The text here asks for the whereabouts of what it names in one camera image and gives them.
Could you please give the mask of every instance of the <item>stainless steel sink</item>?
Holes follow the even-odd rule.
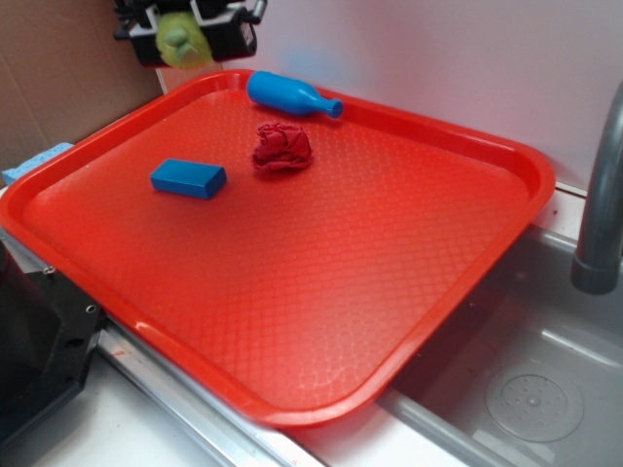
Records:
[[[530,228],[381,403],[470,465],[622,465],[623,286],[578,292],[574,246]]]

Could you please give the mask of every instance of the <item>red tray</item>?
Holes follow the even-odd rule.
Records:
[[[156,99],[18,180],[0,222],[242,413],[317,424],[371,401],[553,193],[521,144],[324,90],[339,120],[252,103],[247,71]],[[260,173],[256,128],[314,160]],[[168,158],[223,165],[210,200],[155,191]]]

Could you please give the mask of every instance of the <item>blue bottle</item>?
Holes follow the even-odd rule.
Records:
[[[344,112],[339,99],[325,99],[308,83],[279,76],[268,71],[256,71],[246,85],[253,102],[294,115],[324,112],[337,119]]]

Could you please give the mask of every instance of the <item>chrome faucet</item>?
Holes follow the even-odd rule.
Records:
[[[623,251],[623,83],[605,121],[591,175],[571,281],[592,295],[616,287]]]

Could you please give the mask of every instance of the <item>tray rim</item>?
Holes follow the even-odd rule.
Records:
[[[70,276],[87,293],[97,298],[102,295],[108,295],[110,291],[107,287],[90,280],[89,275],[81,268],[75,268],[64,257],[62,252],[42,242],[37,235],[21,224],[19,222],[19,214],[40,192],[57,183],[69,173],[101,157],[106,150],[110,150],[129,137],[138,134],[142,127],[152,125],[164,116],[170,115],[208,93],[221,90],[244,90],[252,72],[253,70],[228,70],[198,77],[186,85],[154,99],[145,106],[85,138],[55,159],[19,178],[18,181],[9,187],[0,198],[0,224],[11,236],[22,242],[35,255],[53,264],[57,269]],[[432,335],[452,314],[460,300],[475,286],[472,278],[478,276],[478,282],[493,267],[497,259],[514,243],[531,223],[531,220],[547,203],[553,195],[555,187],[555,174],[551,165],[541,153],[527,145],[331,90],[318,89],[323,95],[348,101],[349,105],[345,106],[345,113],[342,118],[349,122],[379,129],[377,125],[370,126],[362,122],[370,114],[383,114],[381,130],[390,132],[393,135],[414,139],[413,125],[419,129],[416,141],[421,141],[422,138],[425,140],[426,137],[432,139],[432,135],[436,135],[435,137],[439,137],[440,134],[445,135],[445,146],[435,144],[435,147],[448,150],[460,156],[490,163],[514,173],[526,184],[529,191],[529,200],[524,205],[520,215],[515,216],[511,222],[505,225],[504,229],[489,245],[486,252],[479,256],[460,275],[458,281],[428,311],[418,324],[417,328],[432,329],[432,331],[424,333],[418,332],[417,329],[412,329],[377,370],[367,377],[360,386],[349,395],[323,407],[313,407],[305,410],[284,410],[271,405],[237,380],[224,374],[225,372],[220,367],[212,365],[192,352],[184,353],[182,346],[174,337],[168,336],[156,329],[144,317],[140,323],[136,319],[122,320],[122,323],[133,331],[137,331],[137,327],[140,324],[141,338],[149,345],[154,346],[171,361],[178,362],[179,359],[176,359],[176,356],[184,353],[183,360],[185,365],[181,367],[192,377],[201,381],[202,375],[209,373],[211,380],[219,379],[219,384],[222,383],[229,387],[233,386],[237,390],[241,389],[239,394],[235,391],[228,391],[227,394],[217,392],[217,394],[248,416],[277,427],[309,426],[324,423],[349,413],[375,399],[383,391],[390,379],[395,376],[421,346],[422,334],[425,334],[424,339]],[[90,148],[91,151],[85,151],[85,148]],[[470,156],[476,149],[481,151],[483,156],[478,158]],[[500,152],[502,154],[514,155],[514,163],[511,166],[503,165],[499,159]],[[121,297],[108,297],[106,300],[101,301],[102,305],[107,309],[129,306]],[[217,369],[217,371],[208,372],[207,367],[212,367]]]

